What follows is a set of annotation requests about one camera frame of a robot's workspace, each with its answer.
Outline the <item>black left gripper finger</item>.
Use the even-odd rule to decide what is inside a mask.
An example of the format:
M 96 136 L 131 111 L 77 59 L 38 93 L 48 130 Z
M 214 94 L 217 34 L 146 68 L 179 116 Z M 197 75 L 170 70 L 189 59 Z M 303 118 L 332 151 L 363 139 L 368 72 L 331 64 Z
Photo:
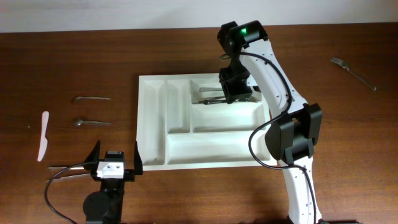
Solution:
M 141 156 L 139 154 L 137 142 L 135 142 L 135 146 L 134 146 L 134 172 L 136 175 L 143 174 L 143 163 L 142 163 Z
M 101 148 L 101 141 L 97 140 L 93 150 L 88 154 L 84 161 L 84 170 L 93 170 L 96 169 L 99 163 L 99 156 L 100 156 L 100 148 Z

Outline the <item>large metal spoon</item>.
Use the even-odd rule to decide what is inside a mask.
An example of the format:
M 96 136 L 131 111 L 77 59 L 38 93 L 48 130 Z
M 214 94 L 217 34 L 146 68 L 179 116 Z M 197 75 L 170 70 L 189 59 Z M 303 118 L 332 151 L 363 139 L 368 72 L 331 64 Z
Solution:
M 258 86 L 252 86 L 251 87 L 252 91 L 256 91 L 256 92 L 261 92 L 261 90 L 259 89 Z M 222 88 L 215 88 L 215 87 L 200 87 L 199 88 L 199 92 L 211 92 L 211 91 L 223 91 Z
M 252 102 L 252 103 L 257 103 L 260 102 L 257 98 L 250 96 L 248 98 L 243 98 L 243 99 L 237 99 L 232 101 L 232 103 L 237 103 L 237 102 Z M 227 103 L 230 104 L 230 102 L 223 96 L 218 96 L 218 97 L 213 97 L 213 98 L 203 98 L 198 101 L 199 104 L 204 104 L 204 105 L 213 105 L 213 104 L 220 104 L 220 103 Z

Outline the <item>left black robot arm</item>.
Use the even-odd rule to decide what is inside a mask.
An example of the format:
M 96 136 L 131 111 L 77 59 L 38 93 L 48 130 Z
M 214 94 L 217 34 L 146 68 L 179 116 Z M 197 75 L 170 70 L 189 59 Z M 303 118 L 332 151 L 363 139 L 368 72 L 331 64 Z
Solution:
M 124 186 L 143 174 L 142 160 L 138 147 L 134 146 L 134 168 L 126 169 L 124 152 L 108 151 L 104 159 L 100 159 L 100 147 L 101 142 L 97 141 L 83 166 L 93 180 L 101 183 L 99 191 L 89 194 L 83 202 L 85 222 L 121 223 Z

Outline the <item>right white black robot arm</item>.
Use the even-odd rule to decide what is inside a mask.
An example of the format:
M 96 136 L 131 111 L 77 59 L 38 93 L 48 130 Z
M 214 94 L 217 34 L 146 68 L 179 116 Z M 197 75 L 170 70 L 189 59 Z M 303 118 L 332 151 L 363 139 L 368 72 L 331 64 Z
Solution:
M 238 25 L 223 24 L 217 34 L 229 60 L 219 74 L 228 104 L 246 100 L 258 88 L 269 107 L 271 118 L 256 128 L 249 140 L 262 129 L 266 148 L 284 175 L 289 198 L 291 223 L 322 223 L 312 177 L 314 147 L 318 142 L 322 109 L 308 104 L 293 87 L 279 65 L 267 32 L 259 21 Z

